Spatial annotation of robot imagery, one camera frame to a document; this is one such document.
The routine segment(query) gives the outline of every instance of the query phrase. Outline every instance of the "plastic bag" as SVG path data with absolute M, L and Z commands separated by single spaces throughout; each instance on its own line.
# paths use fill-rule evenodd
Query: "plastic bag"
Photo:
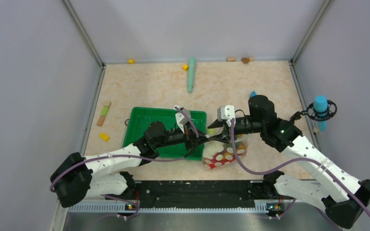
M 235 144 L 239 157 L 243 157 L 248 148 L 245 136 L 238 136 Z M 202 153 L 202 163 L 206 169 L 214 169 L 216 167 L 228 165 L 234 161 L 237 160 L 231 144 L 219 141 L 211 141 L 205 144 Z

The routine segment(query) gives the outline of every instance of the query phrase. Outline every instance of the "teal object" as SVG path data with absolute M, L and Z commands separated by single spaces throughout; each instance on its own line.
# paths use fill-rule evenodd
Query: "teal object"
M 324 95 L 318 95 L 314 99 L 313 105 L 314 105 L 314 109 L 317 112 L 325 112 L 328 109 L 327 98 Z M 318 128 L 320 129 L 320 131 L 325 131 L 327 129 L 327 122 L 326 121 L 318 122 Z
M 198 130 L 204 131 L 206 129 L 206 112 L 202 111 L 189 111 L 191 113 L 191 120 Z M 167 130 L 174 127 L 176 124 L 175 114 L 176 110 L 160 109 L 160 108 L 147 108 L 135 107 L 131 110 L 130 121 L 128 122 L 127 132 L 123 147 L 133 143 L 144 136 L 144 131 L 148 128 L 149 124 L 154 121 L 160 121 L 165 125 Z M 194 153 L 186 159 L 188 160 L 201 160 L 204 145 L 199 145 Z M 177 144 L 168 147 L 158 148 L 160 157 L 178 158 L 188 153 L 185 149 L 185 144 Z
M 255 91 L 252 91 L 251 94 L 250 94 L 250 98 L 257 95 Z
M 191 93 L 194 88 L 195 79 L 195 66 L 197 65 L 197 60 L 195 57 L 190 57 L 188 61 L 188 93 Z

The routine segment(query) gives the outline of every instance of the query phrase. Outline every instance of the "beige tabletop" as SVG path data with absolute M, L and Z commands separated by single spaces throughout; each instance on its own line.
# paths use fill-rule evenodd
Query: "beige tabletop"
M 289 119 L 302 109 L 287 61 L 197 63 L 194 91 L 187 92 L 187 72 L 183 63 L 114 64 L 107 65 L 85 155 L 97 155 L 122 148 L 133 107 L 169 108 L 179 105 L 188 110 L 205 111 L 207 125 L 216 119 L 217 108 L 234 105 L 249 112 L 248 99 L 255 90 L 275 104 L 277 115 Z M 111 101 L 103 126 L 97 120 L 103 103 Z M 296 126 L 310 137 L 302 118 Z M 110 139 L 99 137 L 104 132 Z M 289 160 L 267 146 L 259 134 L 247 138 L 247 154 L 242 162 L 254 171 L 265 171 Z M 171 163 L 152 162 L 127 171 L 135 180 L 256 180 L 236 162 L 207 170 L 201 161 L 181 160 Z M 299 165 L 293 163 L 282 171 L 300 179 L 311 179 Z

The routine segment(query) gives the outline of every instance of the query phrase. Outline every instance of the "white bracket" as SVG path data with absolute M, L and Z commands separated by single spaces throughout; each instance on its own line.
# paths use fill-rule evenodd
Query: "white bracket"
M 186 110 L 184 108 L 184 109 L 182 109 L 182 112 L 185 113 L 185 115 L 187 115 L 189 118 L 191 118 L 191 113 L 188 110 Z M 176 124 L 181 129 L 182 133 L 185 133 L 185 131 L 184 131 L 184 125 L 188 122 L 188 120 L 180 112 L 178 112 L 178 113 L 175 114 L 175 119 L 176 119 Z
M 236 118 L 234 106 L 226 105 L 218 108 L 218 121 L 226 121 L 226 124 L 230 127 L 230 120 L 234 118 Z
M 91 181 L 85 198 L 104 194 L 121 195 L 127 188 L 127 181 L 121 174 L 105 175 Z
M 300 201 L 306 202 L 321 211 L 325 210 L 322 198 L 330 194 L 319 183 L 312 183 L 306 180 L 298 180 L 288 174 L 281 175 L 274 184 L 277 193 L 283 196 L 290 196 Z

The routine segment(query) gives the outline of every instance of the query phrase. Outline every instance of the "blue microphone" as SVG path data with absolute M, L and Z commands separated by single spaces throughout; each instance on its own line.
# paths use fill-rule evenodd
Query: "blue microphone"
M 317 112 L 325 112 L 328 109 L 327 98 L 324 95 L 319 95 L 314 99 L 314 109 Z M 327 122 L 318 122 L 318 128 L 320 131 L 325 131 L 327 129 Z

